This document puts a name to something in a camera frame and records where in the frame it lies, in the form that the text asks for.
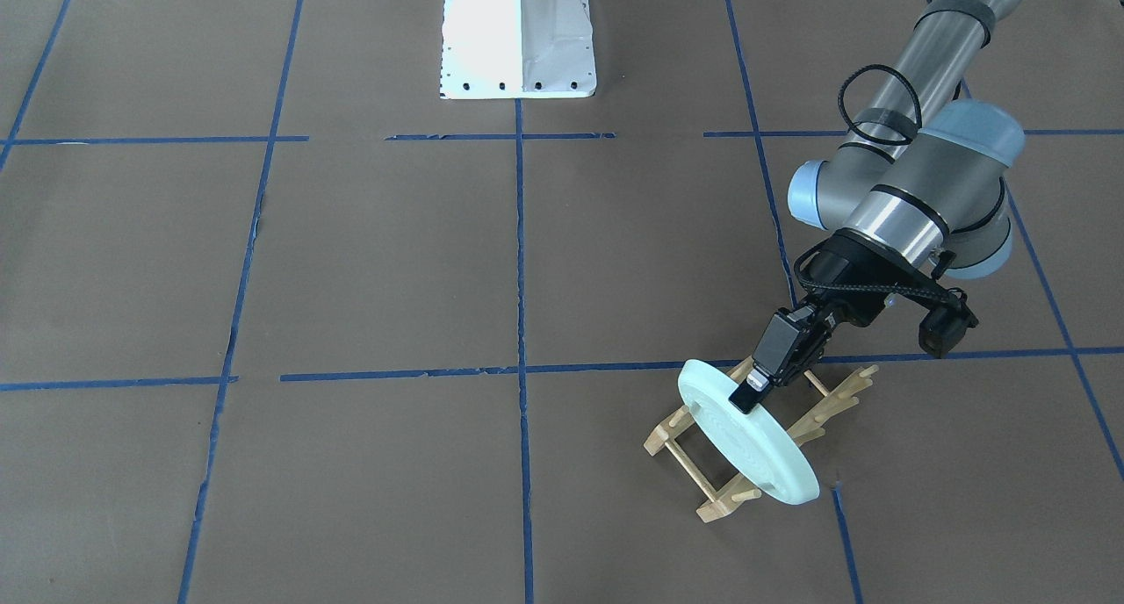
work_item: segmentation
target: wooden peg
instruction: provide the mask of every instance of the wooden peg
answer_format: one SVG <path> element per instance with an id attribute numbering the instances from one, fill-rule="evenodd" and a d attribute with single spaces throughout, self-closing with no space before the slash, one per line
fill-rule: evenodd
<path id="1" fill-rule="evenodd" d="M 819 378 L 816 378 L 816 375 L 815 375 L 815 373 L 813 373 L 812 371 L 805 371 L 805 372 L 804 372 L 804 377 L 805 377 L 805 378 L 807 378 L 807 379 L 808 379 L 808 381 L 809 381 L 809 382 L 812 382 L 812 385 L 813 385 L 814 387 L 816 387 L 816 389 L 818 389 L 818 390 L 819 390 L 819 393 L 821 393 L 821 394 L 822 394 L 822 395 L 823 395 L 823 396 L 824 396 L 825 398 L 826 398 L 827 396 L 832 395 L 832 393 L 831 393 L 831 391 L 830 391 L 830 390 L 827 389 L 827 387 L 825 387 L 825 386 L 824 386 L 824 384 L 819 381 Z"/>
<path id="2" fill-rule="evenodd" d="M 804 413 L 804 416 L 797 420 L 796 423 L 794 423 L 788 430 L 788 434 L 795 439 L 810 433 L 823 426 L 823 424 L 832 417 L 843 413 L 856 404 L 859 404 L 859 398 L 840 398 L 832 394 L 831 396 L 819 400 L 815 407 L 812 407 L 810 412 Z"/>
<path id="3" fill-rule="evenodd" d="M 724 516 L 729 516 L 735 510 L 742 507 L 743 503 L 761 497 L 761 489 L 753 485 L 753 481 L 745 478 L 742 472 L 734 475 L 734 479 L 722 486 L 717 498 L 707 501 L 695 511 L 704 523 L 717 521 Z"/>
<path id="4" fill-rule="evenodd" d="M 850 376 L 840 382 L 840 386 L 835 387 L 832 393 L 841 398 L 854 396 L 859 391 L 874 384 L 874 380 L 871 380 L 870 377 L 874 376 L 876 372 L 878 372 L 877 364 L 871 364 L 865 369 L 855 369 Z"/>
<path id="5" fill-rule="evenodd" d="M 810 442 L 812 440 L 819 439 L 819 438 L 822 438 L 822 436 L 824 436 L 826 434 L 827 434 L 827 431 L 824 431 L 823 426 L 818 426 L 816 429 L 812 429 L 810 431 L 808 431 L 807 433 L 804 433 L 803 435 L 797 435 L 797 434 L 794 434 L 794 433 L 789 433 L 788 436 L 792 438 L 792 441 L 796 442 L 796 445 L 804 445 L 804 444 Z"/>
<path id="6" fill-rule="evenodd" d="M 674 413 L 664 417 L 663 422 L 656 424 L 655 429 L 652 429 L 652 433 L 644 440 L 644 450 L 649 454 L 655 456 L 655 453 L 663 450 L 663 444 L 682 435 L 683 431 L 690 429 L 694 424 L 695 417 L 687 411 L 687 405 L 677 408 Z"/>

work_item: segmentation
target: wooden rack base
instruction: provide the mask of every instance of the wooden rack base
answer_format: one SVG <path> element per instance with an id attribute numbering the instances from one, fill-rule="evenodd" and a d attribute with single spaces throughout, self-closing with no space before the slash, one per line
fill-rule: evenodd
<path id="1" fill-rule="evenodd" d="M 731 369 L 731 371 L 727 371 L 726 375 L 735 382 L 741 382 L 752 368 L 753 360 L 747 358 Z M 824 396 L 824 399 L 816 403 L 810 411 L 804 413 L 804 416 L 788 429 L 788 436 L 792 438 L 796 445 L 804 445 L 812 440 L 824 436 L 824 423 L 859 404 L 859 398 L 854 397 L 854 395 L 873 384 L 870 377 L 874 376 L 877 371 L 877 364 L 855 369 L 834 389 L 825 387 L 812 371 L 805 371 L 804 377 Z M 722 488 L 715 489 L 714 485 L 703 475 L 703 471 L 699 470 L 698 466 L 691 461 L 691 458 L 687 456 L 682 447 L 679 445 L 679 442 L 676 441 L 676 438 L 682 435 L 683 431 L 690 429 L 694 424 L 695 418 L 687 409 L 687 406 L 679 407 L 652 430 L 652 433 L 644 440 L 644 450 L 653 457 L 664 448 L 671 452 L 676 461 L 683 467 L 687 475 L 698 485 L 703 494 L 706 495 L 706 503 L 700 505 L 695 512 L 704 523 L 709 523 L 710 521 L 733 514 L 735 510 L 742 507 L 742 504 L 747 501 L 760 498 L 761 489 L 746 479 L 742 472 L 734 475 L 734 479 L 727 481 Z"/>

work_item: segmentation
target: brown floor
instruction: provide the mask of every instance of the brown floor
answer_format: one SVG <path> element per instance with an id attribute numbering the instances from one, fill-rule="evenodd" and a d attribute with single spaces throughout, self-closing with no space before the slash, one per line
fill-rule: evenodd
<path id="1" fill-rule="evenodd" d="M 882 369 L 819 499 L 706 525 L 641 448 L 923 8 L 591 0 L 597 96 L 514 103 L 438 99 L 441 0 L 0 0 L 0 602 L 1124 601 L 1117 0 L 970 70 L 1015 253 L 958 360 L 907 303 L 833 341 Z"/>

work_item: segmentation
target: silver cylinder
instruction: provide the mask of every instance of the silver cylinder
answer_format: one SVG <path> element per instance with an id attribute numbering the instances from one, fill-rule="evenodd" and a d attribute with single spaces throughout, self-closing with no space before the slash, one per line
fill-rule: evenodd
<path id="1" fill-rule="evenodd" d="M 955 231 L 995 206 L 1004 170 L 995 159 L 922 133 L 878 182 L 921 200 Z"/>
<path id="2" fill-rule="evenodd" d="M 871 191 L 855 207 L 843 227 L 897 251 L 915 267 L 941 245 L 944 234 L 924 211 L 897 196 Z"/>
<path id="3" fill-rule="evenodd" d="M 819 169 L 816 202 L 824 228 L 835 231 L 843 226 L 888 169 L 890 162 L 870 150 L 855 145 L 840 147 L 835 157 Z"/>
<path id="4" fill-rule="evenodd" d="M 977 231 L 950 235 L 943 247 L 957 254 L 950 268 L 958 270 L 991 258 L 1010 236 L 1010 216 L 1003 210 Z"/>
<path id="5" fill-rule="evenodd" d="M 1019 0 L 979 1 L 995 12 L 996 19 L 1001 19 L 1014 11 Z M 959 11 L 932 13 L 917 24 L 894 66 L 909 80 L 917 92 L 923 123 L 933 118 L 949 101 L 957 83 L 964 76 L 968 65 L 980 47 L 984 47 L 986 37 L 984 25 Z M 874 94 L 869 108 L 896 110 L 916 120 L 917 112 L 913 100 L 905 87 L 892 76 L 888 78 Z M 876 138 L 889 141 L 904 138 L 899 133 L 881 124 L 862 123 L 858 126 Z M 854 133 L 850 133 L 846 141 L 874 146 L 894 159 L 906 148 L 905 145 L 882 145 L 871 142 Z"/>

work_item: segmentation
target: blue tape line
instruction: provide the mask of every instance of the blue tape line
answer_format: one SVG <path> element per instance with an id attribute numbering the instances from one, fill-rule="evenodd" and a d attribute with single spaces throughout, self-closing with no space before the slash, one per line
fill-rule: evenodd
<path id="1" fill-rule="evenodd" d="M 984 360 L 984 359 L 1006 359 L 1006 358 L 1042 358 L 1069 355 L 1068 349 L 1041 349 L 1041 350 L 985 350 L 977 352 L 953 352 L 940 360 Z M 901 353 L 901 354 L 869 354 L 869 355 L 839 355 L 824 357 L 819 360 L 823 363 L 859 363 L 859 362 L 915 362 L 924 360 L 939 360 L 925 353 Z"/>
<path id="2" fill-rule="evenodd" d="M 43 47 L 43 54 L 39 55 L 39 63 L 35 65 L 35 72 L 31 73 L 31 81 L 27 84 L 27 91 L 24 92 L 24 101 L 19 105 L 16 120 L 12 121 L 11 129 L 8 132 L 8 143 L 4 144 L 3 152 L 0 152 L 0 170 L 8 163 L 8 154 L 11 153 L 12 142 L 16 141 L 16 136 L 19 134 L 19 127 L 24 125 L 24 117 L 27 115 L 27 108 L 31 105 L 31 96 L 35 94 L 35 87 L 39 84 L 39 78 L 43 76 L 43 67 L 47 64 L 47 56 L 51 55 L 51 49 L 55 46 L 55 39 L 63 27 L 63 20 L 66 18 L 70 2 L 71 0 L 63 0 L 62 7 L 58 8 L 58 16 L 55 17 L 55 26 L 51 28 L 51 36 L 47 37 L 47 44 Z"/>
<path id="3" fill-rule="evenodd" d="M 646 371 L 658 369 L 679 369 L 681 360 L 652 362 L 587 362 L 574 364 L 534 364 L 527 367 L 527 373 L 573 373 L 579 371 Z"/>
<path id="4" fill-rule="evenodd" d="M 742 71 L 742 88 L 745 89 L 745 105 L 750 111 L 750 125 L 753 126 L 753 141 L 758 147 L 758 161 L 761 164 L 761 177 L 765 183 L 769 213 L 772 214 L 773 226 L 777 228 L 777 247 L 780 249 L 780 263 L 785 268 L 785 281 L 788 282 L 789 298 L 792 299 L 792 307 L 796 307 L 796 286 L 792 283 L 792 271 L 788 265 L 788 253 L 785 251 L 785 233 L 781 231 L 780 216 L 777 214 L 777 199 L 773 197 L 772 181 L 769 177 L 765 146 L 761 141 L 761 126 L 758 125 L 758 109 L 753 105 L 753 89 L 750 88 L 750 73 L 745 67 L 745 56 L 742 53 L 742 36 L 737 33 L 737 20 L 734 18 L 734 3 L 731 0 L 726 0 L 726 16 L 729 18 L 729 33 L 734 38 L 734 51 L 737 52 L 737 65 Z"/>
<path id="5" fill-rule="evenodd" d="M 396 134 L 383 141 L 515 141 L 514 134 Z"/>
<path id="6" fill-rule="evenodd" d="M 302 143 L 308 135 L 284 135 L 273 138 L 279 143 Z M 13 145 L 149 145 L 166 143 L 266 143 L 268 136 L 137 136 L 83 138 L 17 138 Z"/>
<path id="7" fill-rule="evenodd" d="M 711 130 L 703 133 L 705 138 L 752 138 L 754 134 L 761 136 L 846 136 L 846 130 Z"/>
<path id="8" fill-rule="evenodd" d="M 1124 346 L 1107 348 L 1079 348 L 1077 353 L 1082 355 L 1114 355 L 1124 354 Z M 1048 348 L 1031 350 L 982 350 L 975 352 L 954 352 L 944 360 L 987 360 L 987 359 L 1021 359 L 1021 358 L 1050 358 L 1070 355 L 1067 348 Z M 836 355 L 825 357 L 819 360 L 827 364 L 859 364 L 869 362 L 918 362 L 937 360 L 925 353 L 899 353 L 899 354 L 864 354 L 864 355 Z M 579 363 L 556 363 L 556 364 L 527 364 L 526 373 L 578 373 L 583 371 L 659 371 L 665 369 L 679 369 L 683 366 L 682 360 L 660 360 L 643 362 L 579 362 Z M 708 360 L 707 363 L 719 368 L 728 368 L 741 362 L 731 360 Z M 446 378 L 461 376 L 504 376 L 518 373 L 518 366 L 509 367 L 462 367 L 453 369 L 397 369 L 387 371 L 339 371 L 339 372 L 314 372 L 314 373 L 285 373 L 280 377 L 282 382 L 311 382 L 328 380 L 389 380 L 398 378 Z"/>
<path id="9" fill-rule="evenodd" d="M 1112 355 L 1124 354 L 1124 346 L 1116 348 L 1077 348 L 1079 355 Z"/>
<path id="10" fill-rule="evenodd" d="M 522 141 L 589 141 L 596 138 L 616 138 L 611 132 L 581 132 L 562 134 L 524 134 Z M 517 141 L 514 134 L 396 134 L 383 141 Z"/>
<path id="11" fill-rule="evenodd" d="M 1039 136 L 1112 136 L 1124 134 L 1124 128 L 1032 129 L 1024 133 Z"/>
<path id="12" fill-rule="evenodd" d="M 964 96 L 969 99 L 972 98 L 972 91 L 968 88 L 967 80 L 960 81 L 961 88 Z M 1027 134 L 1113 134 L 1106 130 L 1026 130 Z M 1089 378 L 1085 373 L 1085 366 L 1081 364 L 1080 354 L 1082 353 L 1079 349 L 1073 345 L 1073 340 L 1069 334 L 1069 327 L 1066 325 L 1066 319 L 1061 316 L 1061 308 L 1058 307 L 1058 300 L 1054 298 L 1054 294 L 1050 288 L 1050 281 L 1046 279 L 1046 273 L 1042 268 L 1042 262 L 1039 260 L 1039 254 L 1034 249 L 1034 243 L 1031 242 L 1031 235 L 1026 231 L 1026 224 L 1023 222 L 1023 216 L 1018 211 L 1018 206 L 1015 204 L 1015 197 L 1010 191 L 1007 192 L 1007 204 L 1010 206 L 1012 217 L 1015 219 L 1015 224 L 1018 226 L 1018 232 L 1023 236 L 1023 243 L 1026 244 L 1026 251 L 1031 255 L 1031 262 L 1034 264 L 1034 272 L 1039 276 L 1039 281 L 1042 283 L 1042 289 L 1045 291 L 1046 301 L 1050 304 L 1050 310 L 1053 313 L 1054 321 L 1058 324 L 1058 330 L 1061 332 L 1062 340 L 1066 342 L 1067 353 L 1073 363 L 1073 368 L 1077 369 L 1077 377 L 1081 381 L 1081 387 L 1085 389 L 1085 396 L 1089 400 L 1089 406 L 1093 407 L 1093 414 L 1096 416 L 1097 424 L 1100 426 L 1100 433 L 1105 438 L 1105 443 L 1108 445 L 1108 452 L 1112 453 L 1113 461 L 1116 463 L 1116 472 L 1120 475 L 1121 479 L 1124 480 L 1124 459 L 1121 458 L 1120 449 L 1116 448 L 1116 440 L 1113 440 L 1113 433 L 1108 429 L 1108 423 L 1105 421 L 1105 415 L 1100 412 L 1100 403 L 1097 402 L 1097 396 L 1093 391 L 1093 385 L 1089 382 Z"/>
<path id="13" fill-rule="evenodd" d="M 1046 294 L 1046 301 L 1050 304 L 1050 310 L 1054 315 L 1054 321 L 1058 322 L 1058 330 L 1061 331 L 1061 337 L 1066 342 L 1066 346 L 1069 349 L 1070 359 L 1073 361 L 1073 368 L 1077 369 L 1077 376 L 1081 380 L 1081 387 L 1085 389 L 1085 397 L 1089 400 L 1089 406 L 1093 407 L 1093 415 L 1097 418 L 1097 424 L 1100 426 L 1100 433 L 1105 438 L 1105 443 L 1108 445 L 1108 452 L 1113 456 L 1113 461 L 1116 463 L 1116 471 L 1120 474 L 1121 480 L 1124 480 L 1124 459 L 1121 458 L 1120 449 L 1116 448 L 1116 440 L 1113 439 L 1113 433 L 1108 429 L 1108 422 L 1105 420 L 1104 412 L 1100 412 L 1100 403 L 1097 402 L 1096 394 L 1093 393 L 1093 385 L 1089 384 L 1089 379 L 1085 376 L 1085 366 L 1081 364 L 1081 359 L 1073 345 L 1073 340 L 1069 334 L 1069 327 L 1066 325 L 1066 321 L 1061 316 L 1061 308 L 1058 307 L 1058 299 L 1054 298 L 1054 294 L 1050 288 L 1050 281 L 1046 280 L 1046 273 L 1042 269 L 1042 262 L 1039 260 L 1037 251 L 1034 249 L 1034 244 L 1031 242 L 1031 235 L 1026 231 L 1026 224 L 1023 222 L 1023 215 L 1018 211 L 1018 205 L 1015 202 L 1015 196 L 1007 190 L 1007 204 L 1010 206 L 1010 216 L 1015 218 L 1015 224 L 1018 226 L 1018 233 L 1023 236 L 1023 243 L 1026 244 L 1026 252 L 1031 255 L 1031 263 L 1034 264 L 1034 272 L 1039 276 L 1039 281 L 1042 282 L 1042 289 Z"/>
<path id="14" fill-rule="evenodd" d="M 519 447 L 523 469 L 523 593 L 526 604 L 535 601 L 535 555 L 531 528 L 531 435 L 527 423 L 527 304 L 526 304 L 526 238 L 523 204 L 523 100 L 515 100 L 515 199 L 516 199 L 516 277 L 518 286 L 519 323 Z"/>
<path id="15" fill-rule="evenodd" d="M 846 526 L 846 513 L 843 512 L 843 497 L 840 494 L 840 483 L 832 486 L 832 502 L 835 503 L 835 520 L 840 525 L 840 540 L 843 542 L 843 555 L 846 556 L 846 573 L 851 576 L 851 592 L 854 593 L 854 604 L 862 604 L 862 585 L 859 584 L 859 568 L 854 562 L 854 548 L 851 547 L 851 531 Z"/>
<path id="16" fill-rule="evenodd" d="M 262 174 L 257 181 L 257 196 L 254 199 L 254 214 L 250 220 L 250 235 L 246 240 L 246 254 L 242 261 L 242 276 L 238 280 L 238 296 L 234 303 L 234 314 L 230 316 L 230 340 L 223 360 L 223 380 L 215 396 L 215 413 L 211 416 L 210 440 L 207 448 L 207 469 L 203 481 L 199 485 L 199 496 L 196 499 L 196 512 L 191 522 L 191 538 L 188 541 L 188 553 L 183 564 L 183 577 L 180 580 L 179 604 L 187 604 L 191 587 L 191 575 L 196 565 L 196 552 L 199 548 L 199 531 L 202 528 L 203 513 L 207 508 L 207 494 L 210 489 L 211 472 L 215 468 L 215 452 L 218 447 L 219 417 L 226 405 L 228 378 L 234 364 L 234 351 L 238 344 L 238 325 L 242 321 L 242 308 L 246 303 L 246 288 L 250 285 L 250 269 L 254 261 L 254 244 L 257 240 L 257 224 L 262 217 L 262 200 L 265 197 L 265 184 L 269 183 L 270 168 L 273 162 L 273 146 L 281 124 L 281 108 L 284 105 L 285 84 L 289 81 L 289 66 L 292 64 L 292 53 L 297 45 L 297 29 L 300 25 L 300 12 L 305 0 L 297 0 L 292 13 L 292 25 L 289 28 L 289 44 L 285 47 L 284 64 L 281 67 L 281 81 L 278 84 L 278 97 L 273 105 L 273 121 L 270 124 L 270 139 L 265 144 L 265 157 L 262 161 Z"/>
<path id="17" fill-rule="evenodd" d="M 968 99 L 971 99 L 971 90 L 967 82 L 961 82 L 961 89 Z M 1024 130 L 1028 135 L 1037 136 L 1116 136 L 1124 135 L 1124 128 L 1041 128 Z M 705 138 L 752 138 L 754 134 L 764 137 L 771 136 L 846 136 L 846 130 L 708 130 L 704 132 Z"/>
<path id="18" fill-rule="evenodd" d="M 0 391 L 47 391 L 58 389 L 128 389 L 135 387 L 171 387 L 175 385 L 198 386 L 219 385 L 223 382 L 221 376 L 206 376 L 199 378 L 129 378 L 120 380 L 53 380 L 46 382 L 4 382 L 0 384 Z M 230 377 L 230 381 L 237 381 L 237 377 Z"/>
<path id="19" fill-rule="evenodd" d="M 397 369 L 390 371 L 339 371 L 323 373 L 285 373 L 282 382 L 316 382 L 325 380 L 392 380 L 398 378 L 450 378 L 456 376 L 501 376 L 516 373 L 516 367 L 464 367 L 456 369 Z"/>
<path id="20" fill-rule="evenodd" d="M 616 138 L 617 134 L 614 132 L 579 132 L 579 133 L 562 133 L 562 134 L 525 134 L 523 135 L 524 141 L 589 141 L 596 138 Z"/>

